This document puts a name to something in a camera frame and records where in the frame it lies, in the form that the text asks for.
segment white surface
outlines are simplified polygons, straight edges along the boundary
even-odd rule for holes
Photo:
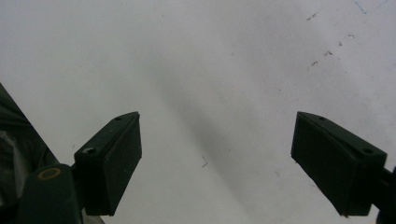
[[[339,217],[290,146],[302,110],[396,165],[395,9],[379,0],[3,1],[0,80],[68,164],[110,119],[141,113],[143,159],[107,223],[369,223],[375,209]]]

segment black mark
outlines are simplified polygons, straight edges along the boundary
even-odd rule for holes
[[[205,161],[205,164],[202,166],[202,168],[204,168],[207,165],[207,160],[205,159],[205,157],[202,157]]]
[[[328,51],[324,54],[324,56],[327,56],[327,55],[332,55],[332,53],[328,50]]]
[[[316,12],[314,15],[312,15],[310,18],[306,19],[307,21],[310,21],[311,19],[314,19],[317,16],[318,12]]]

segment bolt hole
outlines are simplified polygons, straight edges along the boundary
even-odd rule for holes
[[[95,152],[96,152],[96,149],[94,149],[94,148],[87,151],[88,154],[93,154]]]
[[[91,155],[91,154],[96,153],[96,148],[94,148],[94,147],[88,147],[88,148],[85,148],[82,152]]]
[[[374,153],[370,148],[364,148],[363,152],[365,152],[367,154],[373,154]]]
[[[58,176],[61,173],[61,169],[59,168],[49,168],[45,171],[40,172],[40,174],[38,174],[38,179],[40,180],[49,180],[52,179],[53,177]]]

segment yellow ring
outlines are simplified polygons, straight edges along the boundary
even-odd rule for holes
[[[58,176],[61,172],[62,171],[59,168],[49,168],[45,171],[40,172],[40,174],[38,174],[37,177],[40,180],[49,180],[49,179],[52,179],[53,177]]]

